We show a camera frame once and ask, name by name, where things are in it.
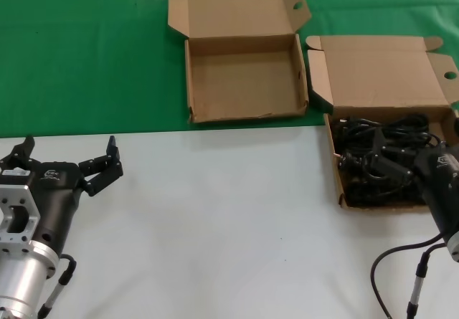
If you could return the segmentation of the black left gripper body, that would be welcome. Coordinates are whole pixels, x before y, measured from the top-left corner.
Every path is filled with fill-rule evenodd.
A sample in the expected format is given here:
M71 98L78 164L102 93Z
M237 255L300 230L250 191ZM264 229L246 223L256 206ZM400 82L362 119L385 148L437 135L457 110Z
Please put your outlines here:
M30 160L27 181L40 219L32 239L62 253L82 193L82 172L75 163Z

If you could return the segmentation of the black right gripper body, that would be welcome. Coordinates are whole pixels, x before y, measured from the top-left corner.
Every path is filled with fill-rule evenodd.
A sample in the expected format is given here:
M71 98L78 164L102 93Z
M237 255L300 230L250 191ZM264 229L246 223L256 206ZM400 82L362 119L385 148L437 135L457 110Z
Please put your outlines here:
M441 143L420 151L414 173L440 233L450 239L458 232L458 147Z

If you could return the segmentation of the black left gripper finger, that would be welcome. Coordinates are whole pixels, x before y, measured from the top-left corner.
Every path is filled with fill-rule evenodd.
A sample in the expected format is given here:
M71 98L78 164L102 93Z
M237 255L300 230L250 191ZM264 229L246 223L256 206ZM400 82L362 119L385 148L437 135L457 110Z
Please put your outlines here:
M104 156L89 159L78 164L82 174L80 185L89 196L94 196L123 176L120 153L114 135L108 140Z
M28 171L29 167L34 163L30 158L34 146L34 138L28 135L22 143L13 147L9 155L1 159L1 170L20 168Z

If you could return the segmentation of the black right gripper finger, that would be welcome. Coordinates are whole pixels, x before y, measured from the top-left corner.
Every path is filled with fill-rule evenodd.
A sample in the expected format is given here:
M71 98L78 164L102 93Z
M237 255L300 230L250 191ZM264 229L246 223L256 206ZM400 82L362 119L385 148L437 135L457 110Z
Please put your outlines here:
M421 148L421 141L413 134L377 128L374 131L371 159L413 160Z
M375 177L400 186L410 184L415 177L411 170L384 156L372 157L372 171Z

